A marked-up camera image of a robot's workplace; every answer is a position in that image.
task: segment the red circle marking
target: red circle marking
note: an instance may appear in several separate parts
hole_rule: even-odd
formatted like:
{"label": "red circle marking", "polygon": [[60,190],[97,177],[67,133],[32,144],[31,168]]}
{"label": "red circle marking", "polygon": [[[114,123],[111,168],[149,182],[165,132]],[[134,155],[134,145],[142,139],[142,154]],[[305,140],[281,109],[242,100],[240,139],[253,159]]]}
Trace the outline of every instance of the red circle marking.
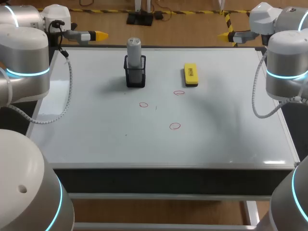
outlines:
{"label": "red circle marking", "polygon": [[170,126],[169,126],[169,128],[171,129],[171,130],[177,130],[177,129],[179,129],[181,127],[181,124],[179,124],[179,123],[172,123],[172,124],[170,124]]}
{"label": "red circle marking", "polygon": [[175,95],[183,95],[183,94],[185,94],[185,92],[183,90],[176,90],[176,91],[173,92],[173,94],[175,94]]}
{"label": "red circle marking", "polygon": [[145,103],[145,102],[141,102],[141,103],[139,103],[139,106],[140,107],[147,107],[147,106],[149,106],[147,103]]}

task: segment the white table surface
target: white table surface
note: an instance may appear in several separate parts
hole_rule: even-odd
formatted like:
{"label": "white table surface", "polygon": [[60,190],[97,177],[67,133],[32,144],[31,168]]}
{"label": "white table surface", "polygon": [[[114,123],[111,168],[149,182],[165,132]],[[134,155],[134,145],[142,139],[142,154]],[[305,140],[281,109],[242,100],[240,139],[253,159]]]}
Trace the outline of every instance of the white table surface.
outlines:
{"label": "white table surface", "polygon": [[[262,57],[253,48],[143,49],[143,89],[126,87],[126,49],[66,50],[74,74],[70,107],[57,122],[31,124],[27,133],[53,168],[293,169],[299,161],[281,111],[267,119],[252,111]],[[185,87],[185,63],[197,64],[197,87]],[[55,118],[67,100],[68,66],[57,51],[50,72],[39,120]],[[266,94],[265,72],[263,65],[256,96],[261,114],[277,104]],[[170,129],[172,123],[180,128]]]}

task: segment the black pen holder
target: black pen holder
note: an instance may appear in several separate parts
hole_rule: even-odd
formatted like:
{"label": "black pen holder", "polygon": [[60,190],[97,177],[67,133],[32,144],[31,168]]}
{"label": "black pen holder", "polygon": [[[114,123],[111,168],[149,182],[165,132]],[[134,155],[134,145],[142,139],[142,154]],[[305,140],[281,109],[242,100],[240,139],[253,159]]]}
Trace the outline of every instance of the black pen holder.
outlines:
{"label": "black pen holder", "polygon": [[141,56],[141,68],[128,68],[127,55],[124,59],[126,86],[128,88],[144,88],[145,86],[145,56]]}

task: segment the floor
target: floor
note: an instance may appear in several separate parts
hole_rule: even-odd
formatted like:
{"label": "floor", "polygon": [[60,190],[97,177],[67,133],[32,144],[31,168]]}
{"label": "floor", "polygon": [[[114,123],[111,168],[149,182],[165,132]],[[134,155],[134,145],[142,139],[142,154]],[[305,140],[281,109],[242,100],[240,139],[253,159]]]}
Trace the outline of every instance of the floor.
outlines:
{"label": "floor", "polygon": [[[94,0],[89,7],[80,7],[77,0],[10,0],[12,5],[34,5],[43,8],[62,4],[68,8],[99,10],[134,10],[134,0]],[[226,0],[226,10],[250,10],[259,0]],[[275,7],[295,5],[308,7],[307,0],[268,0]],[[152,0],[155,10],[162,9]],[[160,0],[159,4],[174,11],[218,10],[217,0]],[[126,25],[126,13],[71,12],[77,30],[99,30],[109,38],[99,44],[125,45],[128,38],[141,39],[143,45],[157,46],[231,46],[217,39],[228,32],[223,15],[176,14],[166,22],[153,21],[151,27]],[[235,31],[249,29],[245,13],[232,13],[231,24]],[[261,39],[240,46],[261,46]],[[183,224],[245,224],[243,204],[238,201],[165,201],[165,200],[74,200],[76,222],[127,222],[127,223],[183,223]],[[269,202],[258,202],[260,217],[267,212]]]}

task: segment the whiteboard table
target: whiteboard table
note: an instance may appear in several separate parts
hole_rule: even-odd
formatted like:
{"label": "whiteboard table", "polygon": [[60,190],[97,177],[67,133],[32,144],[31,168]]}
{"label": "whiteboard table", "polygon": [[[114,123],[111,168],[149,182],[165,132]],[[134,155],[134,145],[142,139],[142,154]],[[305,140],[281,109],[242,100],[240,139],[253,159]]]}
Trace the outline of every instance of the whiteboard table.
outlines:
{"label": "whiteboard table", "polygon": [[[27,136],[72,198],[268,199],[299,162],[281,111],[268,119],[253,114],[252,84],[262,57],[253,48],[143,49],[143,89],[126,87],[125,48],[66,50],[74,74],[70,108],[53,124],[30,124]],[[197,87],[185,87],[185,63],[197,63]],[[263,114],[277,105],[265,92],[265,72],[263,66],[257,87],[257,108]],[[49,120],[61,113],[68,74],[56,51],[50,92],[33,117]],[[245,208],[249,224],[256,225],[258,216],[251,216],[256,203],[247,202]],[[76,228],[185,229],[154,224]]]}
{"label": "whiteboard table", "polygon": [[[255,49],[143,49],[143,89],[126,87],[125,49],[67,51],[74,74],[69,110],[56,123],[31,124],[28,133],[53,168],[293,169],[299,161],[281,112],[253,114],[262,55]],[[197,87],[184,86],[185,63],[197,63]],[[257,86],[261,114],[277,104],[266,94],[265,70]],[[37,119],[61,113],[68,75],[56,52]]]}

